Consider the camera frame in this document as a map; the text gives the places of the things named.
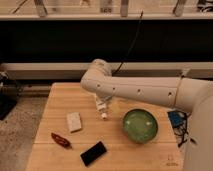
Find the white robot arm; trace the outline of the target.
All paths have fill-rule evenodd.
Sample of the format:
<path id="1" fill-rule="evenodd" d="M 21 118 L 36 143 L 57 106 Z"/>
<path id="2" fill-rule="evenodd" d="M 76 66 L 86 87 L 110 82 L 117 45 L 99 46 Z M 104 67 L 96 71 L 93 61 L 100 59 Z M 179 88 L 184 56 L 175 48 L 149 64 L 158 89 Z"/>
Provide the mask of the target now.
<path id="1" fill-rule="evenodd" d="M 213 81 L 186 77 L 116 77 L 110 65 L 95 59 L 81 86 L 100 98 L 117 96 L 192 115 L 183 171 L 213 171 Z"/>

